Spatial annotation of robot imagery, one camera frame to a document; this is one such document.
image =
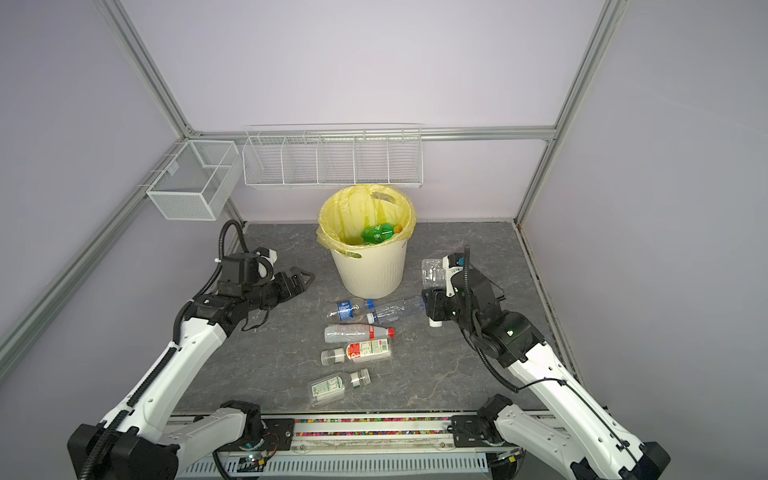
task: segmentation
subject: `wire basket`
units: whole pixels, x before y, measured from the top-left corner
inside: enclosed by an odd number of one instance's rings
[[[254,188],[391,184],[421,187],[418,129],[251,134],[243,146],[245,183]]]
[[[233,141],[188,140],[147,189],[168,220],[216,220],[240,179]]]

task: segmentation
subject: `black cable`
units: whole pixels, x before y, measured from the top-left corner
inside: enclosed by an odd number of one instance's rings
[[[118,412],[117,415],[114,416],[112,421],[109,422],[109,426],[104,430],[104,432],[98,438],[98,440],[96,441],[96,445],[94,445],[94,448],[91,449],[91,453],[89,453],[88,457],[85,459],[85,462],[83,463],[83,468],[80,470],[80,476],[78,477],[79,480],[87,480],[88,477],[91,476],[91,473],[93,473],[93,470],[96,467],[96,461],[101,456],[101,453],[104,451],[104,447],[107,445],[107,442],[112,438],[114,431],[118,429],[118,425],[120,425],[121,422],[127,416],[128,416],[128,411],[121,410],[120,412]]]
[[[221,475],[221,478],[224,480],[234,480],[232,477],[230,477],[230,474],[227,473],[227,470],[224,469],[224,465],[221,465],[221,458],[219,458],[219,449],[214,450],[214,464],[216,464],[216,470],[219,471],[219,475]]]
[[[240,241],[240,246],[243,248],[244,252],[247,252],[248,249],[245,244],[245,236],[243,235],[243,227],[240,225],[240,222],[237,220],[227,220],[224,222],[224,225],[221,227],[221,231],[219,232],[219,263],[216,266],[216,269],[214,271],[214,274],[210,276],[208,281],[205,283],[203,288],[201,288],[195,296],[192,297],[192,300],[186,302],[183,307],[181,307],[181,310],[179,310],[179,313],[176,315],[176,319],[174,320],[174,328],[173,328],[173,341],[176,345],[180,345],[181,343],[181,323],[184,320],[184,312],[191,306],[194,301],[201,295],[205,294],[208,289],[214,284],[216,281],[216,278],[218,278],[219,274],[221,273],[221,259],[224,258],[224,244],[227,239],[227,230],[229,230],[230,227],[235,226],[235,231],[237,232],[237,239]],[[163,355],[163,358],[160,359],[160,362],[157,363],[157,365],[152,369],[152,371],[147,375],[147,378],[144,379],[143,382],[136,388],[136,390],[133,392],[131,397],[126,402],[129,407],[135,407],[138,403],[141,396],[147,391],[147,389],[150,387],[152,382],[160,375],[160,373],[163,371],[165,366],[170,362],[170,359],[173,358],[174,354],[178,351],[177,347],[172,346],[169,347],[166,351],[165,355]],[[101,457],[102,453],[104,452],[104,448],[107,446],[108,441],[111,439],[112,435],[117,431],[118,426],[125,420],[125,417],[128,416],[129,411],[128,410],[121,410],[118,412],[118,414],[112,419],[112,421],[109,423],[109,426],[104,430],[104,432],[101,434],[101,437],[96,441],[96,444],[94,445],[94,448],[91,449],[91,453],[88,454],[88,457],[85,459],[85,462],[83,463],[83,468],[80,471],[80,476],[78,477],[79,480],[88,480],[88,478],[93,473],[93,469],[96,466],[96,461]]]
[[[266,315],[264,316],[264,319],[261,321],[261,323],[258,323],[256,325],[248,326],[248,319],[246,319],[245,323],[243,324],[243,326],[240,327],[240,331],[241,332],[248,332],[250,330],[255,330],[255,329],[259,328],[264,323],[266,323],[267,320],[270,319],[270,312],[271,311],[272,311],[272,309],[266,309]]]
[[[592,405],[590,405],[589,402],[587,402],[587,400],[583,396],[581,396],[581,394],[578,391],[576,391],[575,388],[573,388],[572,386],[568,385],[567,383],[563,383],[563,385],[565,385],[569,389],[571,389],[571,391],[576,394],[576,396],[587,406],[587,408],[590,409],[592,411],[592,413],[594,413],[594,416],[596,416],[598,418],[598,420],[600,420],[600,422],[605,426],[605,428],[608,429],[608,431],[611,433],[611,435],[613,435],[614,438],[616,440],[618,440],[619,443],[621,443],[621,446],[623,446],[624,448],[627,449],[627,453],[629,454],[630,457],[632,457],[632,461],[634,462],[635,466],[637,466],[637,458],[634,457],[634,454],[629,449],[627,444],[624,443],[624,440],[619,438],[619,435],[616,435],[616,432],[614,432],[613,429],[610,426],[608,426],[608,423],[605,422],[605,420],[603,420],[603,417],[601,415],[599,415],[597,413],[597,411],[595,411],[595,409],[592,408]]]
[[[465,245],[464,246],[464,270],[463,270],[463,272],[464,272],[465,308],[467,310],[467,324],[468,324],[468,330],[469,330],[469,338],[471,339],[472,336],[475,334],[475,322],[473,321],[473,318],[472,318],[472,296],[470,294],[470,289],[469,289],[469,245]],[[596,416],[598,418],[598,420],[600,420],[600,422],[605,426],[605,428],[608,429],[608,431],[611,433],[611,435],[613,435],[614,438],[616,438],[616,440],[618,440],[619,443],[621,443],[621,445],[627,449],[627,453],[629,453],[629,456],[632,457],[632,460],[634,461],[634,464],[637,465],[637,459],[634,457],[634,454],[629,449],[629,447],[627,447],[624,444],[624,440],[619,438],[619,435],[616,435],[616,432],[614,432],[613,429],[611,429],[611,427],[608,426],[608,424],[605,422],[605,420],[603,420],[603,417],[600,416],[595,411],[595,409],[592,408],[592,405],[590,405],[589,402],[587,402],[587,400],[583,396],[581,396],[581,394],[579,392],[576,391],[576,389],[574,389],[571,385],[569,385],[568,382],[566,382],[563,379],[552,379],[552,378],[545,377],[543,379],[535,380],[535,381],[533,381],[533,382],[531,382],[531,383],[529,383],[527,385],[523,385],[522,387],[514,386],[506,378],[504,378],[501,375],[501,373],[499,373],[495,368],[493,368],[493,365],[491,365],[491,363],[485,357],[485,354],[477,346],[475,346],[470,341],[470,339],[468,339],[467,336],[464,335],[464,340],[466,340],[467,343],[478,353],[478,356],[480,356],[480,360],[483,362],[483,365],[485,365],[485,368],[488,369],[488,371],[491,373],[491,375],[493,375],[493,377],[495,379],[497,379],[499,381],[499,383],[501,383],[504,387],[506,387],[507,389],[510,389],[514,393],[519,393],[521,390],[527,389],[529,386],[536,385],[537,383],[549,382],[549,381],[555,381],[555,382],[559,383],[560,386],[567,386],[569,389],[571,389],[571,391],[576,394],[576,396],[592,411],[592,413],[594,413],[594,416]]]
[[[237,232],[237,239],[240,242],[240,247],[243,249],[243,252],[248,251],[248,247],[246,247],[245,244],[245,236],[243,235],[243,227],[240,225],[240,222],[237,220],[227,220],[224,222],[224,225],[221,226],[221,231],[219,232],[219,263],[216,265],[214,274],[210,276],[203,288],[201,288],[195,294],[195,296],[192,297],[193,300],[197,300],[200,295],[204,295],[208,289],[213,286],[214,282],[219,277],[219,274],[221,273],[221,259],[224,258],[224,243],[227,239],[227,230],[229,230],[233,225],[235,226],[235,231]]]
[[[469,330],[469,337],[472,338],[473,335],[475,335],[475,321],[472,318],[472,291],[469,288],[469,245],[464,245],[464,301],[465,301],[465,309],[467,310],[467,325]],[[493,378],[495,378],[499,383],[501,383],[506,389],[511,390],[514,393],[517,393],[520,391],[520,389],[513,385],[509,380],[504,378],[501,373],[499,373],[495,368],[493,368],[493,365],[488,361],[488,358],[485,357],[485,354],[480,350],[477,346],[475,346],[473,343],[467,341],[467,343],[470,343],[470,346],[478,353],[478,356],[480,357],[480,361],[483,365],[485,365],[485,368],[488,369],[488,371],[493,375]]]

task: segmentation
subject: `blue bottle label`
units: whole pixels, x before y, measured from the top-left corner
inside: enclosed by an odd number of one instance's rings
[[[346,302],[338,302],[336,308],[339,310],[339,320],[351,319],[355,316],[355,313],[352,311],[352,302],[348,300]]]

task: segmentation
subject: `metal bracket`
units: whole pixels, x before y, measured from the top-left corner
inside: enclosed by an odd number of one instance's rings
[[[485,447],[488,443],[510,445],[498,436],[493,425],[477,415],[454,415],[448,431],[453,435],[453,445],[459,448]]]
[[[271,452],[275,449],[277,444],[277,450],[290,450],[291,442],[293,441],[293,428],[296,426],[295,419],[262,419],[266,429],[263,431],[264,441],[259,444],[254,450],[264,450]],[[221,447],[219,450],[223,452],[242,452],[240,444],[237,442],[228,443]]]

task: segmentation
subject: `clear plastic bottle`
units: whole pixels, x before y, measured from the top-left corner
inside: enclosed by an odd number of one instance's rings
[[[368,313],[372,313],[374,308],[373,300],[363,300],[355,296],[349,300],[334,303],[326,317],[332,322],[357,323],[363,321],[362,319]]]
[[[383,338],[367,340],[365,342],[353,342],[342,349],[324,350],[320,354],[320,362],[323,365],[344,363],[347,359],[355,363],[369,362],[371,360],[388,359],[392,356],[392,339]]]
[[[371,375],[368,369],[328,375],[310,383],[310,405],[317,406],[341,399],[347,390],[369,383],[371,383]]]
[[[445,270],[442,259],[425,258],[422,260],[422,288],[445,288]]]
[[[361,325],[328,325],[326,327],[326,343],[360,342],[369,339],[395,338],[395,329],[383,326]]]
[[[333,311],[328,314],[328,319],[339,323],[386,325],[423,311],[424,301],[421,295],[381,305],[375,304],[373,300],[353,298],[336,303]]]
[[[386,305],[376,306],[371,323],[385,325],[397,319],[407,318],[424,311],[422,296],[412,296],[404,300],[396,300]]]

